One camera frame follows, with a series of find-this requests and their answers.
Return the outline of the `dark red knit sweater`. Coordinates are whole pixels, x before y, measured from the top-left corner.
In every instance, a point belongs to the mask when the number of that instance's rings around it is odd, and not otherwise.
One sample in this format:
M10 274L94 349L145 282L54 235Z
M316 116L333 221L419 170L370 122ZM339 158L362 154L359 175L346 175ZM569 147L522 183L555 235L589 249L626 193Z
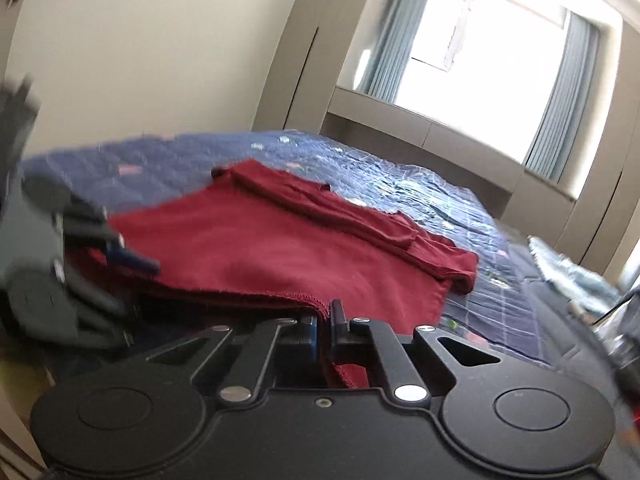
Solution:
M88 274L108 287L231 307L300 307L326 320L332 301L352 318L410 333L435 324L450 292L470 292L478 258L401 212L356 205L327 185L254 159L216 170L205 188L111 221L156 260L147 278L96 252Z

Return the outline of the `blue plaid floral quilt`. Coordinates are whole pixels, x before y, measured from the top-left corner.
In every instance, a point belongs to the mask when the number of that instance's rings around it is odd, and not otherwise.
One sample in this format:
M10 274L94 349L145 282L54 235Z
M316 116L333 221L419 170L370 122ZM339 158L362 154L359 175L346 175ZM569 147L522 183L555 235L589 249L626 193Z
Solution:
M254 158L330 185L359 206L401 211L480 257L472 294L452 295L445 324L514 356L561 367L577 352L566 303L540 280L525 243L491 218L472 191L416 165L294 130L139 136L26 157L28 174L48 174L111 212L157 205L202 188L216 166Z

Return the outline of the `light blue patterned cloth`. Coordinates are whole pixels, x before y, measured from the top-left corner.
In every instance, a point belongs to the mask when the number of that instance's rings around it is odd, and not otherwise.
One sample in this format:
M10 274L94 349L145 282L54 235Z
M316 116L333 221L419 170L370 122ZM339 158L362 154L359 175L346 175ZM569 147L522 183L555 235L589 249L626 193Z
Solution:
M541 238L527 237L527 246L544 281L585 311L605 315L620 300L620 292L600 274L578 266Z

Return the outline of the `beige window bench cabinet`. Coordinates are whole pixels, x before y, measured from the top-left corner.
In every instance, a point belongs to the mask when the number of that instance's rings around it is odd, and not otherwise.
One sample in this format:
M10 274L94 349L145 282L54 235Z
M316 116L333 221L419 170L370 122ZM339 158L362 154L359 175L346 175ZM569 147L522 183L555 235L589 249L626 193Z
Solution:
M575 201L523 165L464 134L396 105L334 89L321 132L378 157L431 169L469 188L485 209L525 235L555 244Z

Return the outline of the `silver glossy bag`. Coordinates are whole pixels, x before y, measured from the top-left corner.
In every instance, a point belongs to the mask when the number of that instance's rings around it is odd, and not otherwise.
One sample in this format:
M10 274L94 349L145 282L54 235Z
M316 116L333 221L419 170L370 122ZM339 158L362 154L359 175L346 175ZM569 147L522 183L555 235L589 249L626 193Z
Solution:
M639 394L639 289L631 289L594 324L615 376L623 389Z

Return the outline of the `beige tall wardrobe right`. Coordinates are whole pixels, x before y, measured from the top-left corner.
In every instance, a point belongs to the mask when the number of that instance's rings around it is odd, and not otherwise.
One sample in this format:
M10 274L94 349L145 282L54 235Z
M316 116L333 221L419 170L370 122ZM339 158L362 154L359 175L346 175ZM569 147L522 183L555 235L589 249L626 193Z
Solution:
M623 24L612 102L596 156L558 252L602 274L639 199L639 32Z

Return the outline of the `beige tall wardrobe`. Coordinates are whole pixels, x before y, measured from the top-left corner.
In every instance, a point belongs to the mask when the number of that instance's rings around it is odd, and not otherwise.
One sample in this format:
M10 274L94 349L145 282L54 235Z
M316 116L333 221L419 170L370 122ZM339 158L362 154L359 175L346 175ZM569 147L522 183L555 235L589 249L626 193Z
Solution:
M612 102L596 156L558 252L602 274L639 199L639 32L623 24Z
M318 133L367 0L295 0L252 129Z

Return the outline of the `light blue right curtain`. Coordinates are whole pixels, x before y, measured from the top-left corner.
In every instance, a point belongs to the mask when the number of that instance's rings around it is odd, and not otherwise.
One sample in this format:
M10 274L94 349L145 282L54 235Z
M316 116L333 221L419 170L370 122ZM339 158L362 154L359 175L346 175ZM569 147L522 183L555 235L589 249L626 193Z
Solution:
M590 21L574 12L567 14L558 73L524 164L553 183L562 178L582 122L599 40L599 29Z

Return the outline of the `light blue curtain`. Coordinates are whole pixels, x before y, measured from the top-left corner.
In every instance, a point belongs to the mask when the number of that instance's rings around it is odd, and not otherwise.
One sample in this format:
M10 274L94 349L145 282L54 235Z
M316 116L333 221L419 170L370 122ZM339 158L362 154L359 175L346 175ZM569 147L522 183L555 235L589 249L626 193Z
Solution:
M357 90L395 102L427 0L392 0Z
M553 183L562 178L582 122L599 40L599 29L590 21L574 12L567 14L558 73L524 164Z

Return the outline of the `beige tall wardrobe left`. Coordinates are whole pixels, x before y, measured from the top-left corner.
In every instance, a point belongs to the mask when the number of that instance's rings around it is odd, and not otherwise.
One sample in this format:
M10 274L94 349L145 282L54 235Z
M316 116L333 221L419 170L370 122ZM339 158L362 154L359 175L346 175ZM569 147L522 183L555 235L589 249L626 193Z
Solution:
M367 0L295 0L252 129L318 133Z

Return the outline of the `light blue left curtain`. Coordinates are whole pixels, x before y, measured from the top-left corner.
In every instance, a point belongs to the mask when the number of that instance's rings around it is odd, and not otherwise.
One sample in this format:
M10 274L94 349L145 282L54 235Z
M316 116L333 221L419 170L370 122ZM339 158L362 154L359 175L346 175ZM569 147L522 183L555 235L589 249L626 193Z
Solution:
M395 102L427 0L392 0L357 90Z

